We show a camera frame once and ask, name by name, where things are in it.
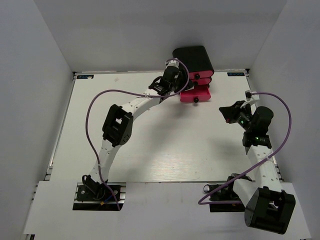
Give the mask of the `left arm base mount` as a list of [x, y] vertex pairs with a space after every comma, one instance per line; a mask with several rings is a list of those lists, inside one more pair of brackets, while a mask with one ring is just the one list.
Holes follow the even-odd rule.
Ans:
[[77, 184], [72, 209], [74, 211], [120, 211], [125, 202], [126, 186], [120, 183], [105, 185], [83, 175]]

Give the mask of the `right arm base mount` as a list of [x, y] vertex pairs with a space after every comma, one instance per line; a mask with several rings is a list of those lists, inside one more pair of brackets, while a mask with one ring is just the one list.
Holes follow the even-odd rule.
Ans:
[[[239, 196], [233, 191], [233, 184], [234, 183], [231, 183], [214, 194], [211, 194], [209, 200], [211, 202], [240, 201]], [[208, 183], [203, 187], [203, 192], [208, 194], [220, 186], [221, 184], [218, 183]], [[241, 213], [245, 211], [245, 206], [242, 203], [210, 204], [209, 211], [211, 213]]]

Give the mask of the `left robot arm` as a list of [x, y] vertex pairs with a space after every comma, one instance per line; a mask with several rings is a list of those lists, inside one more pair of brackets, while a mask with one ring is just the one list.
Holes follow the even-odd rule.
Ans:
[[82, 177], [83, 185], [94, 199], [99, 200], [105, 196], [109, 187], [107, 182], [109, 172], [115, 156], [121, 146], [125, 145], [131, 135], [134, 120], [150, 108], [159, 105], [164, 100], [173, 97], [188, 88], [189, 71], [180, 61], [172, 59], [167, 61], [162, 76], [156, 77], [143, 94], [133, 93], [133, 100], [123, 104], [113, 104], [106, 115], [102, 126], [102, 145], [97, 151], [89, 136], [89, 115], [95, 100], [104, 93], [119, 92], [130, 94], [124, 90], [105, 90], [96, 95], [91, 101], [85, 119], [85, 134], [89, 145], [96, 156], [96, 163], [88, 175]]

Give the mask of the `pink top drawer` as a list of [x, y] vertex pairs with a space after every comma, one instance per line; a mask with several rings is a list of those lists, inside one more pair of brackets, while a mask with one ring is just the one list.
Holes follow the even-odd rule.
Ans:
[[189, 78], [190, 79], [205, 79], [205, 78], [210, 78], [213, 76], [215, 73], [214, 70], [204, 70], [204, 71], [193, 71], [189, 72]]

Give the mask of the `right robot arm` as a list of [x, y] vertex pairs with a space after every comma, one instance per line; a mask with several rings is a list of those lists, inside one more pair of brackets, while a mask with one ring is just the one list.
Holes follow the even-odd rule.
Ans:
[[283, 189], [274, 162], [269, 159], [272, 145], [268, 136], [274, 113], [265, 106], [255, 111], [245, 101], [219, 108], [228, 124], [239, 124], [243, 129], [242, 145], [253, 169], [255, 181], [237, 174], [225, 188], [226, 195], [240, 199], [244, 205], [245, 224], [250, 228], [283, 235], [289, 226], [296, 199]]

